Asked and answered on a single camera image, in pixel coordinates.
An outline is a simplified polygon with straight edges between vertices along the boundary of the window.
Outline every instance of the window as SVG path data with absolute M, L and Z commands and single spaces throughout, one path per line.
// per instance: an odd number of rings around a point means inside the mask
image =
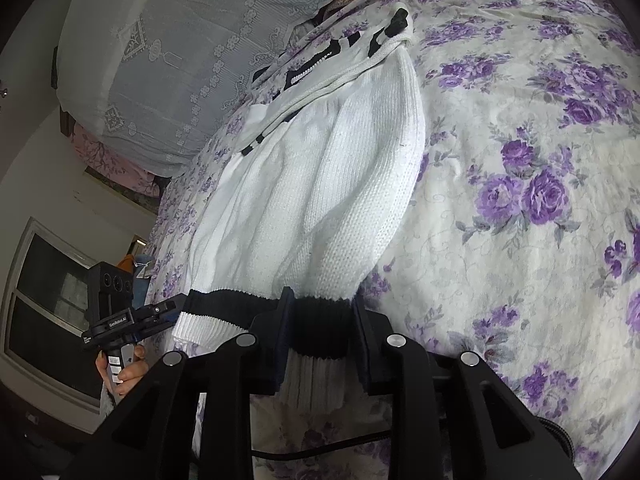
M 129 245 L 129 251 L 127 254 L 133 254 L 134 256 L 138 256 L 138 254 L 142 254 L 142 251 L 145 249 L 148 242 L 143 240 L 139 236 L 134 236 L 131 244 Z
M 2 357 L 57 394 L 99 405 L 95 355 L 81 348 L 88 329 L 87 269 L 94 262 L 33 218 L 20 240 L 6 284 Z

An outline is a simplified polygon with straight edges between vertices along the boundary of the metal screw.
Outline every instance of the metal screw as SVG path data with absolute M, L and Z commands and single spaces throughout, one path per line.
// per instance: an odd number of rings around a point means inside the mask
M 476 366 L 480 362 L 480 358 L 475 352 L 464 352 L 460 356 L 460 360 L 467 366 Z
M 182 356 L 178 352 L 169 352 L 164 354 L 162 358 L 162 362 L 167 366 L 177 365 L 180 361 L 182 361 Z
M 253 334 L 249 334 L 248 332 L 244 334 L 240 334 L 236 338 L 236 344 L 238 346 L 251 346 L 254 343 L 255 343 L 255 336 Z
M 396 348 L 400 348 L 401 346 L 406 345 L 406 339 L 404 338 L 404 336 L 401 336 L 400 334 L 392 334 L 389 337 L 386 338 L 386 342 L 389 343 L 391 346 L 395 346 Z

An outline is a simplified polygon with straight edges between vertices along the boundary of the black stripe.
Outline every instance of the black stripe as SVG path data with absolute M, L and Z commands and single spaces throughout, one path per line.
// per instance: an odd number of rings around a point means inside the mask
M 284 88 L 282 89 L 282 91 L 284 92 L 287 88 L 290 88 L 293 85 L 296 85 L 300 81 L 302 81 L 302 79 L 301 79 L 299 81 L 296 81 L 295 83 L 292 83 L 291 81 L 292 81 L 293 78 L 295 78 L 296 76 L 299 76 L 300 74 L 302 74 L 306 70 L 309 70 L 318 61 L 329 59 L 330 57 L 336 56 L 337 54 L 340 53 L 340 50 L 341 50 L 341 47 L 340 47 L 340 43 L 338 42 L 338 40 L 331 40 L 329 42 L 329 46 L 326 49 L 324 49 L 322 52 L 318 52 L 318 54 L 313 56 L 309 61 L 307 61 L 299 69 L 297 69 L 297 70 L 289 70 L 287 72 L 287 79 L 286 79 L 286 82 L 284 84 Z
M 367 57 L 373 56 L 378 51 L 378 49 L 380 48 L 380 45 L 378 44 L 378 36 L 380 34 L 382 34 L 383 30 L 385 30 L 385 29 L 381 28 L 371 38 L 371 41 L 369 42 L 369 53 L 367 54 Z
M 247 330 L 254 317 L 277 306 L 278 300 L 267 300 L 237 290 L 192 290 L 182 311 L 195 316 L 215 317 Z
M 291 348 L 300 355 L 322 359 L 347 355 L 353 317 L 349 301 L 299 298 L 292 314 Z
M 353 46 L 353 44 L 359 39 L 360 39 L 360 33 L 358 31 L 347 36 L 347 40 L 349 40 L 349 46 Z
M 286 116 L 283 119 L 283 122 L 288 123 L 290 120 L 292 120 L 300 112 L 300 110 L 302 110 L 302 108 L 299 108 L 295 112 L 291 112 L 288 116 Z
M 396 13 L 391 18 L 391 23 L 389 23 L 389 26 L 385 29 L 385 36 L 388 38 L 392 38 L 396 34 L 400 34 L 400 32 L 405 30 L 409 25 L 406 20 L 406 17 L 408 15 L 409 13 L 406 11 L 406 9 L 396 10 Z

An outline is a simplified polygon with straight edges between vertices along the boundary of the white cloth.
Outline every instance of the white cloth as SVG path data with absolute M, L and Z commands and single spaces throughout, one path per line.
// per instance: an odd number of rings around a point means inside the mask
M 232 157 L 194 233 L 186 290 L 355 294 L 398 228 L 422 156 L 424 115 L 403 46 L 410 34 L 371 58 L 361 38 L 270 105 L 260 131 L 271 135 Z

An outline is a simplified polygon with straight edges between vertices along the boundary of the black cable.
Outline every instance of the black cable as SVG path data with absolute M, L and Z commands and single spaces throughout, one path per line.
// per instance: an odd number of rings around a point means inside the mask
M 294 453 L 266 453 L 264 451 L 251 450 L 251 454 L 257 458 L 264 458 L 266 460 L 277 460 L 280 462 L 288 462 L 289 460 L 300 460 L 302 458 L 309 458 L 316 455 L 322 455 L 338 449 L 345 449 L 346 447 L 359 446 L 361 444 L 368 444 L 369 442 L 376 442 L 378 440 L 385 440 L 391 437 L 391 431 L 379 431 L 377 433 L 369 433 L 363 436 L 356 436 L 354 438 L 348 438 L 347 440 L 340 440 L 327 444 L 326 446 L 314 447 L 312 449 L 305 449 L 303 451 L 296 451 Z

